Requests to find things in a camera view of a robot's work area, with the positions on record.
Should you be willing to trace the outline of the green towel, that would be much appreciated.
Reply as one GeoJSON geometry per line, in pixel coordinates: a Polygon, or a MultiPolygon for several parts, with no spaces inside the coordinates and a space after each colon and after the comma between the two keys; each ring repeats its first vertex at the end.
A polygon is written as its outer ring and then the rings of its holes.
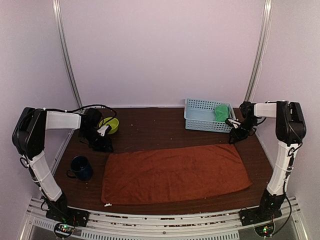
{"type": "Polygon", "coordinates": [[[214,120],[224,123],[230,117],[230,109],[227,105],[221,104],[214,109],[214,120]]]}

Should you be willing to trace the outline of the brown towel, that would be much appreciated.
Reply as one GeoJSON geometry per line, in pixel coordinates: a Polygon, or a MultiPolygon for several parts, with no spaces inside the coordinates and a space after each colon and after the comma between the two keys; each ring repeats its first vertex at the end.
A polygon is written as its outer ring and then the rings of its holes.
{"type": "Polygon", "coordinates": [[[230,144],[112,153],[104,170],[101,201],[167,204],[232,194],[251,185],[230,144]]]}

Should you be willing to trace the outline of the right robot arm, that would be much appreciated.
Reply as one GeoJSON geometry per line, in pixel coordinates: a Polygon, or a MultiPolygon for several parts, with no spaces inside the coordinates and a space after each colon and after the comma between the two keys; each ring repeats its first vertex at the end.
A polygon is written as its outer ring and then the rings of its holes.
{"type": "Polygon", "coordinates": [[[275,135],[278,140],[276,162],[259,207],[253,212],[259,220],[266,221],[280,209],[287,196],[287,185],[294,169],[294,161],[306,136],[306,123],[298,102],[244,101],[240,105],[240,111],[243,121],[231,118],[225,120],[225,123],[231,127],[230,144],[247,139],[254,127],[261,124],[258,119],[275,119],[275,135]]]}

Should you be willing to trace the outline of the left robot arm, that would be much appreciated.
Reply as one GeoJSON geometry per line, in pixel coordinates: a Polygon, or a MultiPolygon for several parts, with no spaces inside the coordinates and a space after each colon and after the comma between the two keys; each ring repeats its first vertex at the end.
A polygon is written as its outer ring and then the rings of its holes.
{"type": "Polygon", "coordinates": [[[12,133],[12,143],[28,169],[32,181],[39,187],[48,209],[61,222],[72,218],[66,195],[55,181],[45,156],[48,130],[78,130],[80,137],[96,152],[112,153],[109,125],[99,126],[103,104],[85,105],[74,110],[25,107],[12,133]]]}

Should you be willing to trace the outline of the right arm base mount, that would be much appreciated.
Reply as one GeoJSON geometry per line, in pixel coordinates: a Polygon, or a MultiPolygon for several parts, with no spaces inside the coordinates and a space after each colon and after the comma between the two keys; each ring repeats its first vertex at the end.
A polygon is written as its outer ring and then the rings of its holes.
{"type": "Polygon", "coordinates": [[[239,211],[239,219],[242,226],[255,225],[266,221],[271,221],[274,218],[282,216],[281,210],[276,210],[274,213],[262,213],[260,208],[244,208],[239,211]]]}

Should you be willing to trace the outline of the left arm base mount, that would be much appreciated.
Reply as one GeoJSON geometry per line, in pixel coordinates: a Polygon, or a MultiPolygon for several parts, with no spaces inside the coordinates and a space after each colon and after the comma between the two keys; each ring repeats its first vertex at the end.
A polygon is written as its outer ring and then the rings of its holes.
{"type": "Polygon", "coordinates": [[[59,210],[49,209],[46,218],[62,222],[74,227],[86,227],[90,213],[86,210],[79,210],[75,208],[67,208],[67,212],[63,213],[59,210]]]}

